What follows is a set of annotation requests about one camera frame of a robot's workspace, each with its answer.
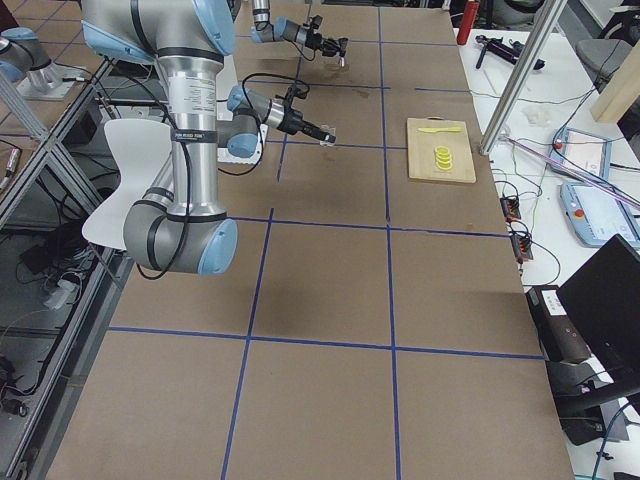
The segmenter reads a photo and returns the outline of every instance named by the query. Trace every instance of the wooden block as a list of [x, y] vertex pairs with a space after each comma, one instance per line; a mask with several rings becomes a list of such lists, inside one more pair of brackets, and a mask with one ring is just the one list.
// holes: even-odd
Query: wooden block
[[591, 107], [596, 122], [616, 123], [640, 95], [640, 43], [625, 58], [620, 69]]
[[[423, 133], [420, 127], [460, 127], [461, 132]], [[436, 182], [475, 183], [476, 172], [469, 146], [465, 122], [453, 120], [407, 119], [407, 143], [409, 146], [409, 178]], [[442, 170], [436, 164], [435, 148], [443, 146], [452, 153], [452, 168]]]

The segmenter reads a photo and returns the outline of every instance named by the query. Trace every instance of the white chair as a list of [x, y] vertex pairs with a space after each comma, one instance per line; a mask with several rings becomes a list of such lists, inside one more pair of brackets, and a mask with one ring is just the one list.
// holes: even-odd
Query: white chair
[[171, 128], [153, 120], [118, 119], [108, 121], [104, 131], [120, 170], [120, 185], [89, 216], [82, 235], [92, 244], [126, 250], [124, 221], [169, 158]]

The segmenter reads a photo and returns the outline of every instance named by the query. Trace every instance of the wooden cutting board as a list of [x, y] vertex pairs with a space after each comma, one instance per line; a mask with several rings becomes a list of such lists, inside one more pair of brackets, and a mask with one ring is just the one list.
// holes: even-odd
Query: wooden cutting board
[[[460, 127], [461, 131], [423, 133], [418, 131], [420, 127]], [[475, 183], [476, 172], [465, 122], [408, 118], [407, 140], [409, 178], [436, 182]], [[438, 168], [435, 156], [435, 148], [438, 146], [447, 147], [451, 151], [452, 168], [450, 170]]]

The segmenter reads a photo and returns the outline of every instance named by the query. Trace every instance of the brown cardboard table surface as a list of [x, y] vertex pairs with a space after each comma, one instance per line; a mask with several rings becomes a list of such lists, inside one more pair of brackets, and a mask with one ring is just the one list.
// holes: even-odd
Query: brown cardboard table surface
[[276, 134], [220, 179], [225, 275], [131, 274], [47, 478], [573, 478], [488, 159], [473, 185], [408, 179], [407, 117], [480, 140], [448, 15], [282, 14], [349, 36], [349, 69], [283, 52], [238, 55], [239, 76], [299, 70], [296, 108], [338, 145]]

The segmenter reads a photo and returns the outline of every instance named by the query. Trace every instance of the red bottle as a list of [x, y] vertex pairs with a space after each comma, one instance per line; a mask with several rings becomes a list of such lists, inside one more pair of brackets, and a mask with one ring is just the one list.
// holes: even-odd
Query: red bottle
[[464, 7], [464, 14], [462, 15], [462, 22], [458, 30], [458, 45], [466, 45], [469, 39], [469, 33], [473, 28], [473, 24], [476, 21], [476, 15], [478, 14], [478, 8], [480, 8], [480, 2], [478, 0], [468, 0], [467, 5]]

